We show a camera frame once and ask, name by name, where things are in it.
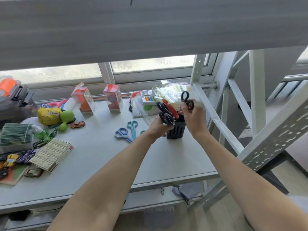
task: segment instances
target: green toy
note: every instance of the green toy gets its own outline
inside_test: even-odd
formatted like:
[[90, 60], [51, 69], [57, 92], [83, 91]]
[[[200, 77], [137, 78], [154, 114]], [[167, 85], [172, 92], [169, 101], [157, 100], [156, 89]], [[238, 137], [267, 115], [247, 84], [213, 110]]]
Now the green toy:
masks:
[[63, 123], [59, 126], [59, 131], [66, 131], [67, 129], [67, 123], [72, 122], [75, 118], [75, 115], [70, 110], [65, 110], [60, 115], [61, 120]]

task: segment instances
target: yellow pouch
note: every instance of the yellow pouch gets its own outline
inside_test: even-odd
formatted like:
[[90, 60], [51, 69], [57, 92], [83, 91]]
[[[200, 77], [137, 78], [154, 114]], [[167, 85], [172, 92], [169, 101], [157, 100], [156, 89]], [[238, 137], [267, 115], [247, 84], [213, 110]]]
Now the yellow pouch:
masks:
[[55, 125], [62, 122], [60, 115], [62, 111], [60, 108], [39, 108], [38, 121], [43, 125]]

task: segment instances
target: blue scissors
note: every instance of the blue scissors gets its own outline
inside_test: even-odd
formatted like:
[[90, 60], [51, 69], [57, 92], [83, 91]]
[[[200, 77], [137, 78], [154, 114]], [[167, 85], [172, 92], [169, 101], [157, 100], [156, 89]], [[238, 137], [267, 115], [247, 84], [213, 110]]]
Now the blue scissors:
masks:
[[136, 127], [138, 125], [137, 121], [130, 121], [127, 123], [127, 127], [131, 129], [132, 131], [132, 136], [133, 136], [133, 140], [136, 139], [137, 135], [136, 135]]
[[119, 130], [117, 130], [117, 131], [115, 132], [115, 137], [116, 137], [117, 139], [126, 139], [126, 140], [129, 141], [130, 143], [133, 142], [132, 138], [129, 137], [129, 135], [128, 135], [127, 129], [124, 128], [124, 127], [120, 128]]

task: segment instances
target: hand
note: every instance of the hand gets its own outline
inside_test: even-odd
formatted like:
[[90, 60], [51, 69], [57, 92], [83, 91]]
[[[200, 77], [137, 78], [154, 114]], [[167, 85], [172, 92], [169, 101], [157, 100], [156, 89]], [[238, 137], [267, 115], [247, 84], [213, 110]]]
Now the hand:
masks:
[[188, 106], [182, 102], [179, 113], [184, 115], [186, 126], [196, 139], [202, 134], [209, 134], [209, 130], [206, 126], [206, 112], [204, 108], [196, 100], [193, 99], [193, 101], [195, 105], [193, 110], [189, 111]]
[[152, 122], [151, 126], [148, 128], [148, 130], [146, 130], [144, 133], [150, 135], [155, 141], [161, 136], [165, 137], [166, 133], [168, 133], [173, 128], [173, 126], [164, 125], [160, 117], [157, 116]]

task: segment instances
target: person's right hand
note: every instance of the person's right hand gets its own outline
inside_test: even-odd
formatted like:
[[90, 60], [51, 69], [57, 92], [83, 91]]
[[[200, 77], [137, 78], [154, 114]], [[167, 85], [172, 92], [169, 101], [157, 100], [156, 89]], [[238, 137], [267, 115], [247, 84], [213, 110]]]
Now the person's right hand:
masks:
[[204, 108], [196, 100], [193, 99], [193, 101], [195, 107], [192, 111], [189, 111], [188, 106], [182, 102], [179, 113], [184, 115], [186, 126], [196, 139], [202, 134], [209, 134], [209, 131], [206, 126], [206, 112]]

